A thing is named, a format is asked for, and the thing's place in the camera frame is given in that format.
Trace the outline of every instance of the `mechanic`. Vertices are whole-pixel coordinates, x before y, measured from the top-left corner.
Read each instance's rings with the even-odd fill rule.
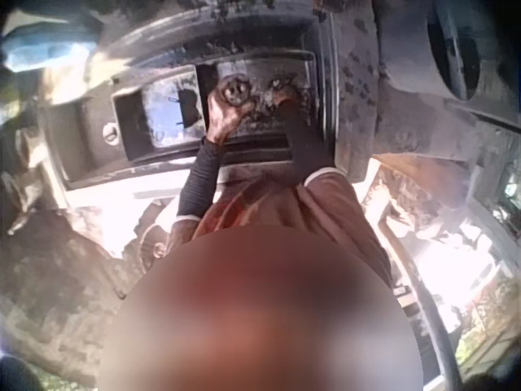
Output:
[[[387,285],[390,263],[357,201],[352,186],[335,167],[316,125],[301,114],[300,98],[289,85],[274,90],[276,116],[286,124],[294,165],[294,181],[263,174],[227,187],[214,204],[225,141],[255,104],[229,103],[229,88],[244,75],[227,77],[208,96],[209,127],[185,186],[168,252],[210,232],[247,224],[280,225],[331,239],[365,262]]]

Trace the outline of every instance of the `vehicle underside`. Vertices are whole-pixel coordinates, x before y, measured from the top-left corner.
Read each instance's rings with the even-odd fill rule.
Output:
[[[435,269],[431,246],[461,236],[474,251],[490,239],[490,258],[467,268],[463,304],[429,299],[458,318],[445,324],[452,355],[462,309],[500,269],[519,277],[519,68],[509,25],[487,2],[36,3],[3,21],[2,349],[94,387],[105,325],[164,255],[208,95],[234,74],[249,78],[256,109],[226,144],[218,191],[291,174],[273,102],[291,84],[366,215],[382,209],[396,235],[407,232],[419,269]],[[468,239],[463,226],[481,234]],[[427,384],[443,365],[411,281],[398,266],[394,277]]]

